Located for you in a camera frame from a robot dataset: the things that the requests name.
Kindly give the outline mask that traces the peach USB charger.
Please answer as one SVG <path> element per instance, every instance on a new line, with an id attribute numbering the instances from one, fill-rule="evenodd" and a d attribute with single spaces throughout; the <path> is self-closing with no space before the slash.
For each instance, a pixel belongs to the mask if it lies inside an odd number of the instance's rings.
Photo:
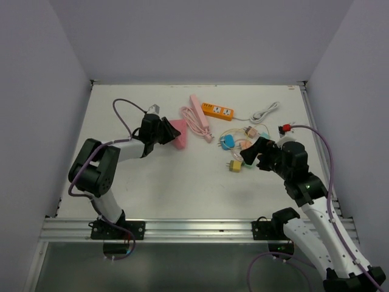
<path id="1" fill-rule="evenodd" d="M 251 147 L 251 146 L 252 146 L 252 143 L 251 143 L 251 141 L 249 141 L 249 140 L 242 139 L 242 140 L 239 142 L 239 147 L 240 147 L 240 149 L 242 149 L 242 150 L 245 150 L 245 149 L 247 149 L 247 148 L 249 148 L 249 147 Z"/>

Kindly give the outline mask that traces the green USB charger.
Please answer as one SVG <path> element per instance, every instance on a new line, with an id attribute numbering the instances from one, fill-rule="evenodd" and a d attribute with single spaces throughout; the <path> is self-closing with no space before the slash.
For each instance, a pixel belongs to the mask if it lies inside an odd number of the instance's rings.
<path id="1" fill-rule="evenodd" d="M 243 165 L 244 167 L 247 167 L 247 168 L 252 168 L 252 165 L 247 164 L 247 163 L 245 163 L 245 162 L 242 162 L 242 165 Z"/>

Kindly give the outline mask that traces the yellow USB charger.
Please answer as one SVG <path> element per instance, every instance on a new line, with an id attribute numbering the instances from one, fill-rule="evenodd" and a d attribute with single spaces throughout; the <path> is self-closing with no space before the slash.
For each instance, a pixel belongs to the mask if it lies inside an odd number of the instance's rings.
<path id="1" fill-rule="evenodd" d="M 244 163 L 237 160 L 231 160 L 226 164 L 227 169 L 233 173 L 239 173 L 242 170 Z"/>

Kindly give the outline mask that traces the pink plug charger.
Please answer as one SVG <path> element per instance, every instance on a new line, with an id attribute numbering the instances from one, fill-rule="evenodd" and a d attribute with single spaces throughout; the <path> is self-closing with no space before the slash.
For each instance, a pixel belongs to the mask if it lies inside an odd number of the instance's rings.
<path id="1" fill-rule="evenodd" d="M 253 127 L 251 127 L 251 126 L 248 126 L 248 127 L 245 127 L 244 128 L 244 134 L 248 137 L 248 138 L 250 138 L 250 139 L 253 139 L 253 138 L 255 138 L 255 137 L 258 137 L 258 131 L 255 129 L 255 128 L 253 128 Z"/>

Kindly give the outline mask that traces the blue plug adapter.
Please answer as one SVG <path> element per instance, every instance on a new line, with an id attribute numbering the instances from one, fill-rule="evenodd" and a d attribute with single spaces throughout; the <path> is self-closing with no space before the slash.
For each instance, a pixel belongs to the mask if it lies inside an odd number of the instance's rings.
<path id="1" fill-rule="evenodd" d="M 218 146 L 223 150 L 232 150 L 235 148 L 235 140 L 231 134 L 221 136 L 219 138 Z"/>

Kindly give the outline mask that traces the pink triangular power strip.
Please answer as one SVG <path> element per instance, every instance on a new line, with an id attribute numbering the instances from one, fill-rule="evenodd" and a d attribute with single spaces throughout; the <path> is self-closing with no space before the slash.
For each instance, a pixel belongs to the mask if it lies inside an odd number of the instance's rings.
<path id="1" fill-rule="evenodd" d="M 180 132 L 171 143 L 177 150 L 183 150 L 187 146 L 187 123 L 184 119 L 170 120 L 170 124 Z"/>

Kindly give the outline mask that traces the pink long power strip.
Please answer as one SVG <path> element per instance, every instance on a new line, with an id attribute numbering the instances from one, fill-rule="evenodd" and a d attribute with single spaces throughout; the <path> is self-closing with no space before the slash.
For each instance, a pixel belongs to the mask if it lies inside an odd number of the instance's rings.
<path id="1" fill-rule="evenodd" d="M 201 104 L 199 102 L 199 99 L 198 97 L 196 96 L 196 94 L 191 94 L 190 95 L 190 98 L 189 98 L 189 101 L 191 103 L 191 108 L 194 112 L 194 115 L 195 117 L 197 118 L 199 124 L 200 124 L 200 127 L 204 130 L 208 130 L 209 129 L 209 123 L 208 123 L 208 120 L 206 119 L 205 117 L 205 114 L 201 108 Z"/>

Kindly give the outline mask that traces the orange power strip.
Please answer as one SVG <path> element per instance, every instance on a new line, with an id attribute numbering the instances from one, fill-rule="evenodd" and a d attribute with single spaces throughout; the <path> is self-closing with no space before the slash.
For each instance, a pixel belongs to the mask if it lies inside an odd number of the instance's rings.
<path id="1" fill-rule="evenodd" d="M 203 113 L 209 117 L 214 117 L 214 118 L 226 120 L 229 122 L 232 121 L 232 119 L 233 119 L 234 110 L 232 110 L 230 108 L 225 108 L 225 107 L 210 104 L 210 103 L 202 103 L 201 109 L 202 109 Z"/>

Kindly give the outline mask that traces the teal plug charger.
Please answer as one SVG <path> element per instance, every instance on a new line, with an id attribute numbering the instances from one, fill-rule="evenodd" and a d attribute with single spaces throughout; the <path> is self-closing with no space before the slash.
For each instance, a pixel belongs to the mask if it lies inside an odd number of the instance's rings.
<path id="1" fill-rule="evenodd" d="M 262 133 L 260 134 L 260 137 L 263 137 L 263 138 L 265 138 L 265 139 L 270 140 L 270 136 L 269 136 L 267 133 L 265 133 L 265 132 L 262 132 Z"/>

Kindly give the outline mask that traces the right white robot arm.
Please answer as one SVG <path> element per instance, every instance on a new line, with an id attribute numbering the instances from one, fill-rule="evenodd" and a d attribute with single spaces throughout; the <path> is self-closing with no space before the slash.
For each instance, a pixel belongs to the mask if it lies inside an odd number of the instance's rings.
<path id="1" fill-rule="evenodd" d="M 287 194 L 309 218 L 313 234 L 291 207 L 272 215 L 270 230 L 276 238 L 288 238 L 303 251 L 323 279 L 325 291 L 379 291 L 386 275 L 372 266 L 354 244 L 321 179 L 309 171 L 305 147 L 295 141 L 278 145 L 259 137 L 240 153 L 246 164 L 259 160 L 260 170 L 272 171 L 284 181 Z"/>

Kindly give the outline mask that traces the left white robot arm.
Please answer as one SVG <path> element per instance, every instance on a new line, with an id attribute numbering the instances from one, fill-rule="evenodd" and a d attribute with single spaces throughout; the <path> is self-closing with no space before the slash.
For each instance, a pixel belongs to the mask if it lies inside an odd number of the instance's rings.
<path id="1" fill-rule="evenodd" d="M 98 219 L 106 222 L 105 232 L 114 239 L 123 237 L 125 213 L 111 191 L 118 163 L 145 158 L 155 144 L 165 145 L 180 135 L 166 117 L 145 114 L 134 136 L 107 142 L 86 139 L 68 173 L 68 194 L 87 198 Z"/>

